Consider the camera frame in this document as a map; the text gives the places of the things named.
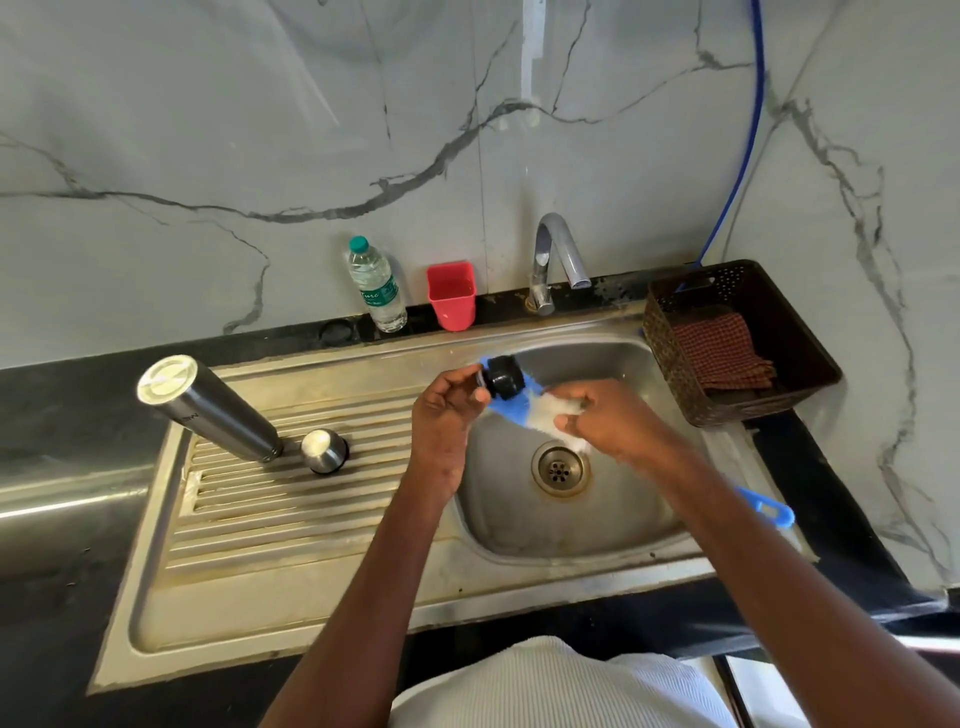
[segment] black countertop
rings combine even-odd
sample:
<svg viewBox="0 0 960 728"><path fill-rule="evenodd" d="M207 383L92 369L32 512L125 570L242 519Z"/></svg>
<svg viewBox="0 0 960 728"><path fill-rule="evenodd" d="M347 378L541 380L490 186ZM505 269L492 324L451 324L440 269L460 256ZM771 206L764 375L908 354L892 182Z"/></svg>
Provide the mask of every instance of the black countertop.
<svg viewBox="0 0 960 728"><path fill-rule="evenodd" d="M642 299L655 274L554 286L557 312ZM522 298L478 298L476 325L531 315ZM432 309L415 306L400 335L434 330ZM170 353L218 366L381 337L369 317L355 317L0 371L0 724L256 724L296 657L85 696L167 427L133 386ZM878 620L945 608L910 587L793 412L748 427L824 575ZM723 585L708 578L411 635L398 689L542 634L599 659L756 646Z"/></svg>

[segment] bottle label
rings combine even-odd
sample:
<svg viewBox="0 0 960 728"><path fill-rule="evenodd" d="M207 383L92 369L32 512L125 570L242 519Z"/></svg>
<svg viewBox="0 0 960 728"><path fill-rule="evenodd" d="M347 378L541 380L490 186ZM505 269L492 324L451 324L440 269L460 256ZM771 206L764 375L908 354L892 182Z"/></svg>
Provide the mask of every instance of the bottle label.
<svg viewBox="0 0 960 728"><path fill-rule="evenodd" d="M393 276L390 276L387 282L379 288L373 291L361 290L360 293L363 296L363 300L367 302L367 305L379 307L381 305L387 305L387 303L395 299L396 291L396 281Z"/></svg>

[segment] sink drain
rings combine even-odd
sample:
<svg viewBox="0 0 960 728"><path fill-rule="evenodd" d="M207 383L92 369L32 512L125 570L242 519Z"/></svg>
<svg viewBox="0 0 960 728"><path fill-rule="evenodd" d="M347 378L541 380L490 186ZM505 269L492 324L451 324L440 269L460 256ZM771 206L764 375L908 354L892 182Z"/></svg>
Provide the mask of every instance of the sink drain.
<svg viewBox="0 0 960 728"><path fill-rule="evenodd" d="M558 443L537 448L532 470L537 485L550 496L576 496L589 483L589 460Z"/></svg>

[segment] checkered cloth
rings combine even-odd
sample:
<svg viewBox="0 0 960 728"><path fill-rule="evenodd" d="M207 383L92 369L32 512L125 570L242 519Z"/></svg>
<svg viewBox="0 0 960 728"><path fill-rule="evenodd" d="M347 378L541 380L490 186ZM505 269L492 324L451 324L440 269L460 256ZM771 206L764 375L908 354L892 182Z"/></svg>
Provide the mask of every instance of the checkered cloth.
<svg viewBox="0 0 960 728"><path fill-rule="evenodd" d="M738 313L680 324L677 340L704 389L769 389L777 375L773 362L754 351L747 323Z"/></svg>

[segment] blue pipe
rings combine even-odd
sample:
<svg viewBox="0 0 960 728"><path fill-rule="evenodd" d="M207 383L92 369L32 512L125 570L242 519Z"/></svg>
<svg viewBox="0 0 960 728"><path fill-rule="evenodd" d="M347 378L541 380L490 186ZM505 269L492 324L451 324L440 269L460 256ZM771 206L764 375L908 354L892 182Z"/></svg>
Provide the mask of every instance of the blue pipe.
<svg viewBox="0 0 960 728"><path fill-rule="evenodd" d="M733 183L733 189L730 192L730 197L727 198L727 203L723 206L723 210L720 212L720 217L717 218L716 225L713 226L713 230L710 232L710 237L707 238L707 243L704 245L700 254L697 255L696 261L693 263L695 268L699 268L703 265L704 255L707 254L710 245L713 243L713 238L717 236L717 232L720 231L720 226L723 224L724 219L727 217L727 213L730 212L731 205L733 200L736 198L736 193L740 190L740 184L743 183L743 178L747 174L747 166L750 164L750 157L754 153L754 144L756 143L756 130L760 125L760 115L763 113L763 85L767 76L766 61L763 57L763 17L760 14L760 0L750 0L750 12L753 16L753 26L754 26L754 54L756 61L754 66L756 68L756 88L754 89L754 116L750 121L750 133L747 135L747 149L743 154L743 162L740 164L740 171L736 175L736 182Z"/></svg>

